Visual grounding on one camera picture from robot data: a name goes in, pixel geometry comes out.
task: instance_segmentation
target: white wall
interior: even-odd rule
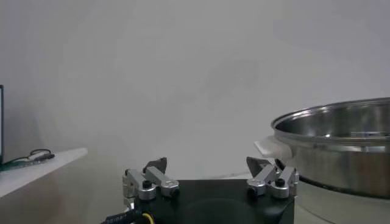
[[[389,7],[0,1],[6,159],[89,148],[88,158],[0,199],[0,219],[98,223],[122,209],[125,168],[164,155],[174,178],[242,172],[276,116],[388,96]]]

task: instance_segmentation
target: stainless steel pot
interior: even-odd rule
[[[390,198],[390,98],[334,103],[272,122],[265,157],[294,166],[302,181],[348,194]]]

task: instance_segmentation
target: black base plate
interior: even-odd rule
[[[278,200],[269,194],[257,200],[247,196],[246,180],[180,180],[180,195],[152,201],[136,200],[156,224],[293,224],[294,197]],[[148,223],[146,220],[136,222]]]

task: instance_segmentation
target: white shelf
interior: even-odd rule
[[[55,153],[55,157],[45,163],[0,172],[0,198],[75,161],[88,153],[87,149],[72,149]]]

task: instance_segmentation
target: black cable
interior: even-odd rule
[[[47,153],[45,155],[43,155],[43,156],[39,156],[35,160],[42,161],[42,160],[51,159],[51,158],[54,157],[54,154],[52,154],[49,149],[34,149],[33,151],[30,152],[29,156],[22,156],[22,157],[18,157],[18,158],[15,158],[15,159],[11,159],[10,161],[7,161],[7,162],[5,162],[5,163],[3,163],[1,165],[5,166],[5,165],[9,165],[11,163],[14,163],[15,161],[21,160],[21,159],[29,159],[30,156],[35,155],[35,154],[40,153],[40,152],[47,152]]]
[[[16,158],[16,159],[12,159],[12,160],[10,160],[10,161],[7,161],[7,162],[5,162],[5,163],[3,163],[3,164],[1,164],[1,165],[2,165],[2,166],[8,165],[8,164],[13,163],[13,162],[15,162],[15,161],[17,161],[17,160],[20,160],[20,159],[28,159],[28,158],[29,158],[28,156],[19,157],[19,158]]]
[[[49,154],[51,154],[51,151],[49,149],[34,149],[33,151],[30,152],[30,156],[40,152],[48,152]]]
[[[139,210],[129,210],[117,215],[108,216],[102,224],[129,224],[142,218],[142,212]]]

